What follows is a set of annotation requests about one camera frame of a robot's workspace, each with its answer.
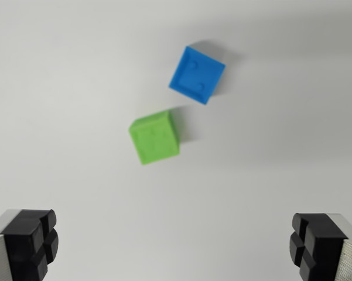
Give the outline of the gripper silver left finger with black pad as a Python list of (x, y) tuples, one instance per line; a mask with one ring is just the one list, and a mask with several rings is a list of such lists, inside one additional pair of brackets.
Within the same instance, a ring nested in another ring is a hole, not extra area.
[(43, 280), (59, 237), (53, 210), (8, 209), (0, 216), (0, 280)]

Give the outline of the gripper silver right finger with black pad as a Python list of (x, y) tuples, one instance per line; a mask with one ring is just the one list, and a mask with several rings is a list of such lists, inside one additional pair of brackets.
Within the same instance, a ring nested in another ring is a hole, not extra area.
[(296, 213), (289, 240), (305, 281), (352, 280), (352, 225), (341, 214)]

